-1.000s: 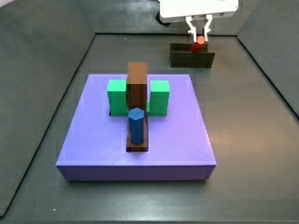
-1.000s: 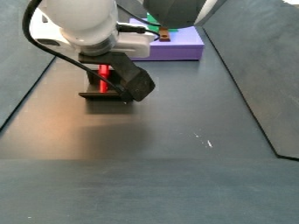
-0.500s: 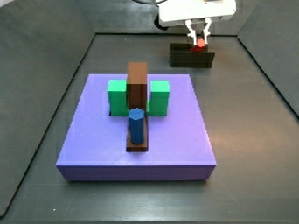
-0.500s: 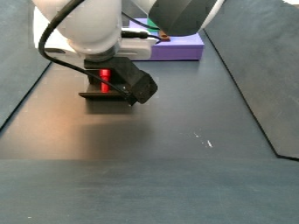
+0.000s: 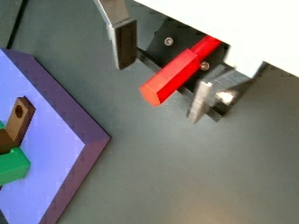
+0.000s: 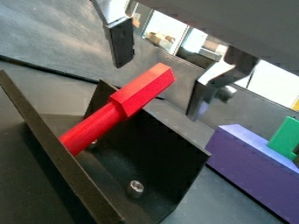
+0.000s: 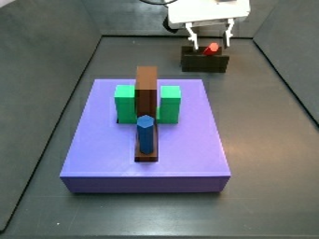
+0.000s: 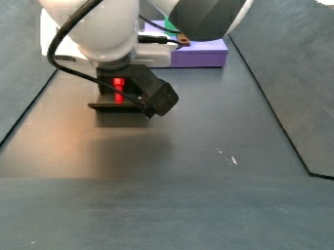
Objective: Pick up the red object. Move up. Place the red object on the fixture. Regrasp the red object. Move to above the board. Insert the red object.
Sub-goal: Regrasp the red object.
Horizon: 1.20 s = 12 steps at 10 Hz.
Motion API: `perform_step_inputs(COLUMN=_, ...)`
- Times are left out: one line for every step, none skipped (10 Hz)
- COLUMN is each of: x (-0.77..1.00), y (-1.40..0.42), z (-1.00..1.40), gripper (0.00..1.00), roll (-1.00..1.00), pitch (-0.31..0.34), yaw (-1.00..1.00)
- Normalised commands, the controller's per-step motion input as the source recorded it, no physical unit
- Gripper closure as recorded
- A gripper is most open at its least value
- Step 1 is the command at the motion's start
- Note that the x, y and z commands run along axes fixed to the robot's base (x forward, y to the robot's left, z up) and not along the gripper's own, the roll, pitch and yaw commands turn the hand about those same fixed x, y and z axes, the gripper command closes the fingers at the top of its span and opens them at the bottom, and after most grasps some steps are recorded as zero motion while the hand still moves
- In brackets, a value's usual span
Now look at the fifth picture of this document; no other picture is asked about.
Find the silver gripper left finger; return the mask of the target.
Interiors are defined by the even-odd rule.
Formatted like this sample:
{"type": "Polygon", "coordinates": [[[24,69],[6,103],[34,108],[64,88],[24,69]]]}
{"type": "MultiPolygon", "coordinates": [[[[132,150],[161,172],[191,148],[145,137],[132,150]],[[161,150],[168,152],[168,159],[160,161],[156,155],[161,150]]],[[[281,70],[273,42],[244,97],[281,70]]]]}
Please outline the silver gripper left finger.
{"type": "Polygon", "coordinates": [[[93,0],[107,24],[107,34],[119,70],[136,61],[136,20],[129,17],[124,0],[93,0]]]}

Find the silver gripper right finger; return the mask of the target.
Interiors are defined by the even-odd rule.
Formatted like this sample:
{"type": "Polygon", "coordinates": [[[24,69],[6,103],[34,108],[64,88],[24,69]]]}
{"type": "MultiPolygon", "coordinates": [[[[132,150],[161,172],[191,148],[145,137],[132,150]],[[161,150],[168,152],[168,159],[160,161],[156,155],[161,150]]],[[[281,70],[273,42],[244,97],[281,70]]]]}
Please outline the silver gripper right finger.
{"type": "Polygon", "coordinates": [[[248,81],[249,78],[233,68],[217,65],[197,83],[188,120],[196,123],[217,102],[229,106],[239,96],[236,87],[248,81]]]}

